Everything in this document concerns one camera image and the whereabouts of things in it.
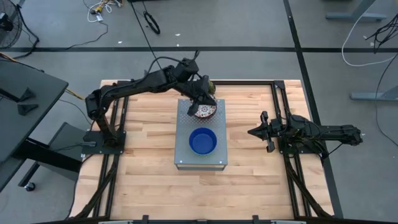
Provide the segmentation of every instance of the blue bowl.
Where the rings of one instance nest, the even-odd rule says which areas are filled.
[[[189,136],[189,146],[195,153],[201,156],[212,153],[216,145],[216,134],[208,128],[195,129]]]

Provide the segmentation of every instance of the table leg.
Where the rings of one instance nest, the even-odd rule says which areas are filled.
[[[326,14],[327,19],[348,19],[353,22],[356,22],[359,17],[363,14],[361,20],[363,21],[381,21],[386,19],[387,16],[383,14],[376,14],[376,13],[365,13],[371,5],[375,2],[375,0],[363,0],[361,4],[354,10],[352,14],[344,13],[344,12],[328,12]]]
[[[44,147],[42,143],[36,144],[34,141],[30,141],[28,139],[21,144],[14,156],[24,159],[32,159],[74,172],[79,172],[81,164],[81,161],[51,151],[47,147]]]
[[[35,174],[36,170],[39,167],[40,167],[39,162],[35,161],[35,163],[30,167],[28,172],[25,174],[25,176],[19,182],[18,187],[25,187],[29,183],[30,178],[32,178],[32,176]]]
[[[374,100],[376,96],[376,93],[358,93],[358,92],[352,92],[350,94],[350,98],[352,100]],[[398,101],[398,86],[395,86],[394,88],[385,91],[384,93],[377,93],[377,100],[378,101]]]

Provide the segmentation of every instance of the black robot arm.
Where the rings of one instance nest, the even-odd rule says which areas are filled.
[[[185,58],[176,67],[170,65],[139,80],[121,81],[93,91],[85,100],[87,114],[99,126],[104,145],[118,145],[118,134],[105,116],[110,104],[116,99],[144,92],[163,93],[173,88],[193,101],[188,111],[190,116],[197,112],[199,105],[216,105],[209,94],[207,75],[199,80],[190,80],[198,71],[195,59]]]
[[[283,153],[295,154],[298,152],[312,152],[328,156],[322,141],[339,141],[343,144],[356,146],[362,142],[361,131],[352,125],[319,126],[308,119],[294,114],[287,116],[286,124],[279,119],[272,119],[268,123],[266,111],[261,113],[261,125],[248,131],[249,134],[268,142],[267,151],[275,149],[271,138],[278,138]]]

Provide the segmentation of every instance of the floor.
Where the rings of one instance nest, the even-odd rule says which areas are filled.
[[[85,0],[94,4],[94,0]],[[299,41],[304,48],[339,48],[353,23],[328,21],[329,11],[352,11],[360,1],[290,0]],[[134,3],[143,11],[141,3]],[[203,51],[198,57],[202,74],[211,78],[301,79],[295,52],[267,52],[244,47],[292,48],[294,42],[289,29],[283,1],[278,0],[169,0],[149,1],[147,10],[157,19],[161,35],[145,28],[149,42],[161,52],[157,55],[191,57],[193,52],[177,51],[171,47],[225,47],[220,51]],[[363,36],[371,35],[397,13],[395,0],[376,1],[369,12],[383,13],[383,22],[359,23],[346,47],[370,47]],[[39,47],[68,47],[96,39],[105,26],[89,23],[87,10],[81,0],[30,0],[22,6],[22,14],[31,30],[39,37]],[[45,70],[66,80],[70,89],[87,95],[102,79],[139,78],[153,60],[145,38],[128,4],[112,13],[103,14],[109,31],[99,41],[80,50],[84,52],[34,52],[21,62]],[[29,47],[29,39],[22,33],[14,47]],[[386,47],[397,47],[392,40]],[[9,52],[16,56],[20,53]],[[374,62],[394,54],[348,53],[351,63]],[[353,124],[362,130],[364,142],[358,147],[343,146],[331,155],[338,196],[345,218],[398,222],[398,148],[378,130],[374,103],[352,101],[352,91],[374,91],[386,63],[368,67],[349,67],[339,53],[304,53],[308,76],[312,85],[322,124]],[[170,62],[161,61],[163,66]],[[393,63],[386,73],[381,91],[395,86],[398,68]],[[81,108],[82,101],[62,96]],[[379,122],[391,138],[398,141],[395,103],[379,102]],[[58,102],[32,134],[37,140],[48,142],[66,121],[78,128],[88,125],[76,108]],[[0,194],[0,223],[35,223],[65,218],[70,208],[74,181],[46,168],[40,168],[32,181],[34,192],[16,187],[32,161],[26,162]]]

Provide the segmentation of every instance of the black table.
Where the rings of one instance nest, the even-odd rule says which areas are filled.
[[[62,96],[68,83],[34,68],[0,60],[0,88],[2,85],[7,85],[7,89],[10,89],[10,86],[28,87],[35,97],[20,102],[20,104],[37,104],[39,107],[22,116],[17,111],[15,101],[0,96],[0,191],[26,159],[33,159],[36,162],[20,182],[19,186],[22,187],[39,167],[38,162],[78,172],[81,159],[54,152],[52,151],[54,147],[29,138],[32,131]],[[71,132],[74,131],[69,125],[62,126],[62,128],[65,127],[69,128]],[[65,141],[64,144],[59,142],[57,147],[70,144]]]

